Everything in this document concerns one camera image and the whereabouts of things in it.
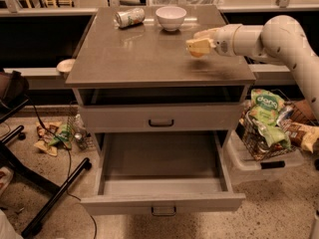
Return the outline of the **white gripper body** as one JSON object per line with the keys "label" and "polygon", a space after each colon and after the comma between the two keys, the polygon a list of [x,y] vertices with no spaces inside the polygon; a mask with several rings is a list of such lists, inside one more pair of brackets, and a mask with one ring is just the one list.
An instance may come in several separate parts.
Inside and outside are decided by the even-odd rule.
{"label": "white gripper body", "polygon": [[242,24],[228,24],[217,29],[213,37],[215,51],[221,56],[240,55],[240,30]]}

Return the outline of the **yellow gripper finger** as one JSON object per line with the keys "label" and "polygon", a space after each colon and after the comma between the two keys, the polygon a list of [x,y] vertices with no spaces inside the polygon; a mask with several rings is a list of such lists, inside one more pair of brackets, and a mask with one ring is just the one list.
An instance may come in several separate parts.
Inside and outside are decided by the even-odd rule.
{"label": "yellow gripper finger", "polygon": [[186,47],[190,52],[209,54],[215,45],[212,39],[204,38],[187,40]]}
{"label": "yellow gripper finger", "polygon": [[204,38],[213,39],[217,31],[218,31],[218,28],[211,28],[211,29],[199,31],[193,35],[193,38],[194,39],[204,39]]}

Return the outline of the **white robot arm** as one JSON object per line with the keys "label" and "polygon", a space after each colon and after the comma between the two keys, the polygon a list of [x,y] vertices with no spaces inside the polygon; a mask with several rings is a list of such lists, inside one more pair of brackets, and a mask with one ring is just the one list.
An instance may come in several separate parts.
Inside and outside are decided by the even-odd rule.
{"label": "white robot arm", "polygon": [[319,57],[294,18],[279,15],[264,25],[228,24],[199,31],[185,46],[197,58],[214,50],[220,56],[286,66],[319,120]]}

